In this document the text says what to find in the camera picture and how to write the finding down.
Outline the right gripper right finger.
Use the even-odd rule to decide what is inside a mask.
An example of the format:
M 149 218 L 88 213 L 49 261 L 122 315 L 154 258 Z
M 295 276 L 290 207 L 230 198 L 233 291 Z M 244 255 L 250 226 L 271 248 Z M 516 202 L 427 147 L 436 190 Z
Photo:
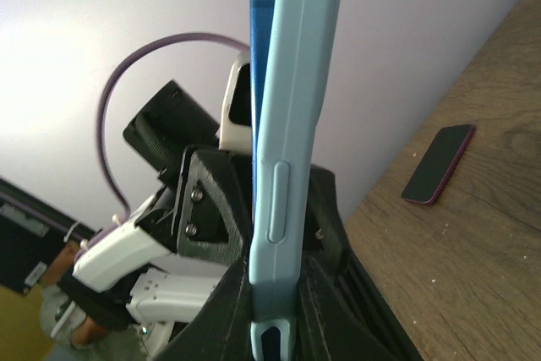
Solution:
M 298 284 L 296 360 L 409 360 L 359 321 L 312 255 L 302 259 Z

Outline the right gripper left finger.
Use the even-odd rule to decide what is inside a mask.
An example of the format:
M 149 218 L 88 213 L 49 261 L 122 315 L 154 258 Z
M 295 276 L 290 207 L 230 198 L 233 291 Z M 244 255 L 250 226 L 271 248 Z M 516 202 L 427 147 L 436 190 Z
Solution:
M 251 288 L 247 260 L 235 261 L 202 310 L 157 356 L 157 360 L 251 360 Z

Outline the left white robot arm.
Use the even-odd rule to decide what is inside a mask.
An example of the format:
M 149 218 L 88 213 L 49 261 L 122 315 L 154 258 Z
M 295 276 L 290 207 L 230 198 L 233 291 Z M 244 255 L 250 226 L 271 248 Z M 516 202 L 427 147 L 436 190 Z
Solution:
M 216 121 L 170 81 L 124 129 L 161 187 L 127 221 L 99 231 L 61 280 L 108 327 L 176 322 L 206 333 L 216 317 L 220 334 L 248 329 L 249 87 L 246 69 L 230 78 Z

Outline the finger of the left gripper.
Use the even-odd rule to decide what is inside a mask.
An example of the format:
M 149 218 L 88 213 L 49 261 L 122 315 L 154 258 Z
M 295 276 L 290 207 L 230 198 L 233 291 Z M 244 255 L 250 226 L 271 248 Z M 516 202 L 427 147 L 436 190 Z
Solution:
M 352 285 L 356 278 L 352 248 L 337 208 L 336 177 L 332 171 L 311 167 L 307 215 L 306 253 L 336 285 Z

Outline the light blue phone case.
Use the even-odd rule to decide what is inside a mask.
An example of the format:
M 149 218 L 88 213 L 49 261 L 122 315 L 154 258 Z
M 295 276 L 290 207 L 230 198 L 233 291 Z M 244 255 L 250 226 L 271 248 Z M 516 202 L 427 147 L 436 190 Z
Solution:
M 252 354 L 291 360 L 314 133 L 340 0 L 275 0 L 255 135 Z

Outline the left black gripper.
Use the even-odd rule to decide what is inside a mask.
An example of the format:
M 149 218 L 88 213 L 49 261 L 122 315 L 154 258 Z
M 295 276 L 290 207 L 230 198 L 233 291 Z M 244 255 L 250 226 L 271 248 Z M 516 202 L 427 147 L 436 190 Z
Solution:
M 220 125 L 172 79 L 123 137 L 158 172 L 161 189 L 151 207 L 175 206 L 177 253 L 229 266 L 247 256 L 253 236 L 252 158 L 219 148 Z

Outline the blue phone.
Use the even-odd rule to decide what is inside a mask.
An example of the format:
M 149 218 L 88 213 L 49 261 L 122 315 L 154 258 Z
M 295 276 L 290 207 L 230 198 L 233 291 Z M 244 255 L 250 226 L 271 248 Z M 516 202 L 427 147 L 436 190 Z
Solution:
M 264 95 L 265 75 L 275 0 L 250 0 L 250 40 L 251 40 L 251 121 L 252 121 L 252 173 L 253 173 L 253 216 L 254 231 L 257 213 L 257 145 L 260 129 L 261 108 Z M 274 325 L 263 326 L 253 323 L 251 327 L 262 328 L 251 338 L 254 360 L 281 360 L 281 333 Z

